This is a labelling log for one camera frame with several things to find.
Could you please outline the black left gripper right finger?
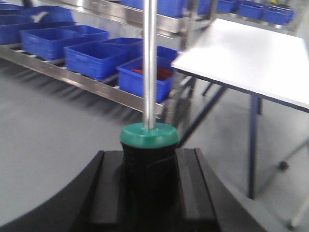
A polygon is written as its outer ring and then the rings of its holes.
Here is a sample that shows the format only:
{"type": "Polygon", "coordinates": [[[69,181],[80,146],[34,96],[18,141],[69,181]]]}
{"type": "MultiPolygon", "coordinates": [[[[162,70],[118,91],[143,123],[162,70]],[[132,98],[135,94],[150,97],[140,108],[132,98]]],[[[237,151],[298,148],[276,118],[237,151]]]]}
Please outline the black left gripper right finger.
{"type": "Polygon", "coordinates": [[[177,150],[181,232],[264,232],[199,148],[177,150]]]}

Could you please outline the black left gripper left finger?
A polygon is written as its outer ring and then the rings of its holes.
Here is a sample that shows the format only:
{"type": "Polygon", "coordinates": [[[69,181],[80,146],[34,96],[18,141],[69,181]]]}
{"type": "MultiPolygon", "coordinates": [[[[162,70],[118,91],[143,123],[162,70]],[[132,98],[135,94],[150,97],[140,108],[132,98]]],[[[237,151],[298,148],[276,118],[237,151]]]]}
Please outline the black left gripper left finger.
{"type": "Polygon", "coordinates": [[[123,152],[99,151],[61,191],[2,232],[118,232],[123,152]]]}

